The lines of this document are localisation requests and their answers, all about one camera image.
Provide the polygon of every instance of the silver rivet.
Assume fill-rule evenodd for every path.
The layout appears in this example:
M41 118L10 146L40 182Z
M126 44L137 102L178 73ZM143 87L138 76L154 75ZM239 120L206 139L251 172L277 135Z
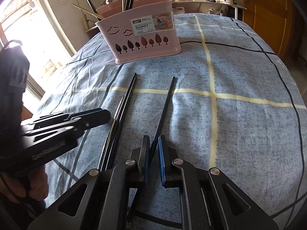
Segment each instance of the silver rivet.
M174 164L181 165L181 164L183 164L183 160L180 159L180 158L177 158L177 159L174 160Z
M71 129L73 129L73 128L75 128L74 126L67 126L65 129L66 130L71 130Z
M98 175L99 170L97 170L97 169L92 169L92 170L90 170L88 173L89 173L90 176L95 176L95 175Z
M220 170L217 168L213 168L210 170L210 173L213 175L219 175L220 174Z
M128 160L126 160L126 164L131 166L131 165L135 164L135 161L133 159L128 159Z

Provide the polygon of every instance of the basket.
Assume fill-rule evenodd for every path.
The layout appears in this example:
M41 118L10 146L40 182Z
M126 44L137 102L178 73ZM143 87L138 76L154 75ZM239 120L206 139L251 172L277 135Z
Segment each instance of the basket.
M116 64L180 53L171 0L134 0L133 8L124 12L121 4L117 0L97 9L105 19L96 25Z

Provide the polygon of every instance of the leaf-shaped cutout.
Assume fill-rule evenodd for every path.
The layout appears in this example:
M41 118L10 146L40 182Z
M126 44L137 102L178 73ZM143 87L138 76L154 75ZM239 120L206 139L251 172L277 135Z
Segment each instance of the leaf-shaped cutout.
M116 48L116 51L122 54L122 48L118 44L115 44L115 48Z
M128 48L127 48L125 45L123 45L123 46L122 46L122 49L123 49L123 50L125 50L125 51L126 51L126 53L128 53L128 51L127 51L127 50L128 50Z
M131 41L128 40L128 48L130 48L132 51L134 51L134 45Z
M154 41L153 41L153 39L150 39L149 40L149 44L153 47L154 46Z
M136 43L135 43L135 46L136 46L138 49L140 49L140 46L141 46L141 45L140 45L138 42L136 42Z
M142 45L143 45L145 48L147 48L146 46L147 46L148 42L147 42L147 40L146 40L143 36L141 37L141 43L142 43Z
M166 36L163 37L163 41L166 43L165 45L168 45L168 38Z
M155 40L156 40L156 43L158 43L159 46L160 46L161 45L160 43L162 42L162 39L161 39L160 35L156 34Z

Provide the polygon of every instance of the product label sticker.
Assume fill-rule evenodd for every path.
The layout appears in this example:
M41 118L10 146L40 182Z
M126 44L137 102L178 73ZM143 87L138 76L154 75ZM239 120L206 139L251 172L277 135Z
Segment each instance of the product label sticker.
M135 18L130 22L135 35L174 28L172 12Z

